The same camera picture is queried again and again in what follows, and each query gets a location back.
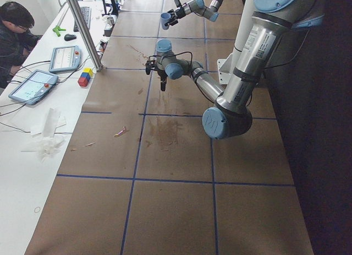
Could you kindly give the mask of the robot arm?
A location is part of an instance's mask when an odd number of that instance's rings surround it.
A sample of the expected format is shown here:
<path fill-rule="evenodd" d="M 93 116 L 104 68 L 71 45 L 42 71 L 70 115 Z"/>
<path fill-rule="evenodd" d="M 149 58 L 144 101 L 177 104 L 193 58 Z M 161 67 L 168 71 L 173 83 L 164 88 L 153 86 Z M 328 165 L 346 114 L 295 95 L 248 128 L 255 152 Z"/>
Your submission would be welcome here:
<path fill-rule="evenodd" d="M 189 76 L 213 102 L 202 116 L 202 125 L 212 139 L 246 133 L 252 125 L 247 108 L 254 87 L 284 33 L 320 25 L 325 0 L 243 0 L 240 26 L 233 52 L 218 63 L 218 74 L 228 79 L 226 87 L 216 82 L 202 64 L 178 59 L 167 39 L 156 43 L 156 54 L 148 58 L 146 73 L 156 71 L 165 90 L 168 79 Z"/>
<path fill-rule="evenodd" d="M 180 0 L 174 0 L 174 3 L 176 9 L 171 9 L 160 15 L 160 24 L 163 30 L 167 30 L 170 26 L 177 24 L 179 19 L 192 13 L 215 22 L 223 0 L 212 0 L 208 7 L 205 5 L 204 0 L 190 0 L 185 3 L 181 3 Z"/>

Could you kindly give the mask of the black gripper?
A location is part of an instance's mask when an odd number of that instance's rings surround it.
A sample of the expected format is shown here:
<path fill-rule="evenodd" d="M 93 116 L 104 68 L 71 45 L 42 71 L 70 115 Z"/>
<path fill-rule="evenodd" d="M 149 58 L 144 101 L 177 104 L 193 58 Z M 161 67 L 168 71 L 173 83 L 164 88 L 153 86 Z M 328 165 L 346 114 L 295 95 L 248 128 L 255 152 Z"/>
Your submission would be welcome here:
<path fill-rule="evenodd" d="M 171 20 L 169 22 L 169 26 L 173 26 L 175 24 L 178 23 L 178 20 L 185 17 L 185 9 L 183 7 L 183 5 L 181 4 L 180 0 L 174 0 L 175 5 L 177 6 L 177 8 L 171 9 L 169 11 L 167 11 L 166 13 L 170 13 L 171 14 Z"/>
<path fill-rule="evenodd" d="M 157 55 L 148 56 L 148 59 L 145 63 L 145 72 L 147 75 L 150 75 L 152 71 L 156 71 L 160 76 L 160 89 L 161 91 L 166 90 L 167 74 L 164 69 L 161 68 L 161 65 L 157 62 Z"/>

